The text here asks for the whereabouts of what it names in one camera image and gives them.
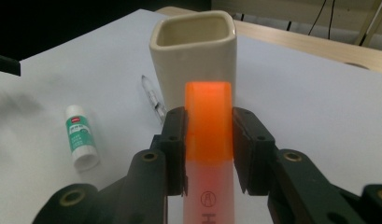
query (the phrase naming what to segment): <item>cup opening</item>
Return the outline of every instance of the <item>cup opening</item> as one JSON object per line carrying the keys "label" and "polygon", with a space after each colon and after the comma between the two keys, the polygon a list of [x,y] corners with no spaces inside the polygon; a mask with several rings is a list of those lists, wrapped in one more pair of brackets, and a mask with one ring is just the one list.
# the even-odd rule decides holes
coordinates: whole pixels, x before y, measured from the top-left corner
{"label": "cup opening", "polygon": [[157,36],[157,45],[169,47],[216,41],[230,36],[226,19],[221,15],[188,17],[166,21]]}

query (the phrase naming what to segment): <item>orange cap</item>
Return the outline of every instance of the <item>orange cap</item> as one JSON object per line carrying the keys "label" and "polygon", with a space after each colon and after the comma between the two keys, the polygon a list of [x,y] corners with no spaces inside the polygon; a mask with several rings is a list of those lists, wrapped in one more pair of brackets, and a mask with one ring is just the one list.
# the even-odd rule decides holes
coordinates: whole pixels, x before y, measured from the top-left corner
{"label": "orange cap", "polygon": [[231,84],[229,82],[187,83],[185,109],[188,113],[186,160],[232,160]]}

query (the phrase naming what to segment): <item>table surface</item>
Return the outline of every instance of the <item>table surface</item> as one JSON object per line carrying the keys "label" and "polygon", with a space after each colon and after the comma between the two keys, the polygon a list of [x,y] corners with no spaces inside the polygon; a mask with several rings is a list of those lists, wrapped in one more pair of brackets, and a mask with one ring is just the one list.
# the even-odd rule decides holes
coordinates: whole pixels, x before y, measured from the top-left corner
{"label": "table surface", "polygon": [[[138,10],[21,61],[22,77],[0,72],[0,223],[31,223],[67,185],[104,188],[149,148],[162,127],[141,75],[158,87],[149,38],[164,18]],[[382,183],[381,73],[239,35],[236,86],[235,105],[254,112],[279,148],[302,151],[351,192]],[[101,159],[83,173],[65,130],[72,104],[85,109]],[[236,223],[272,223],[266,197],[242,194],[234,180]],[[168,211],[169,223],[182,222],[181,197]]]}
{"label": "table surface", "polygon": [[[178,7],[164,7],[157,12],[168,15],[183,15],[192,11]],[[327,39],[300,35],[244,21],[234,21],[237,33],[267,43],[318,55],[342,63],[354,63],[382,73],[382,50],[367,49]]]}

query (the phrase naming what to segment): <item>wire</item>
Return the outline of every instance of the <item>wire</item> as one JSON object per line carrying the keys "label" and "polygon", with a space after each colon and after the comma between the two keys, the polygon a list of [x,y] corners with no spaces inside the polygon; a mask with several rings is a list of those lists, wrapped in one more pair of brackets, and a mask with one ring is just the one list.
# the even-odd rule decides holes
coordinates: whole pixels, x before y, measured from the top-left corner
{"label": "wire", "polygon": [[316,23],[317,23],[317,21],[318,21],[318,18],[319,18],[319,15],[321,15],[321,11],[322,11],[322,9],[324,8],[326,2],[327,2],[327,0],[324,0],[324,3],[322,4],[322,7],[321,7],[321,9],[319,10],[319,13],[318,13],[318,15],[317,15],[317,17],[316,17],[316,20],[315,20],[315,22],[313,23],[313,26],[312,26],[312,28],[310,29],[308,35],[310,35],[310,33],[312,33],[312,30],[313,30],[314,26],[316,25]]}
{"label": "wire", "polygon": [[333,2],[332,2],[330,27],[328,28],[328,39],[331,39],[331,25],[332,25],[333,9],[334,9],[334,8],[335,8],[335,0],[333,0]]}

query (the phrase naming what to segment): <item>dark background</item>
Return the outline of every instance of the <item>dark background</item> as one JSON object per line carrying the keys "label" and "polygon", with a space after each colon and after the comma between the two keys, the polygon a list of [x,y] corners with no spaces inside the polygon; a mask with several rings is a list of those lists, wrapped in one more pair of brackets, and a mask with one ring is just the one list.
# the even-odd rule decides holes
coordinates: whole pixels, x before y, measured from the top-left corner
{"label": "dark background", "polygon": [[0,55],[22,60],[140,8],[211,9],[210,0],[0,1]]}

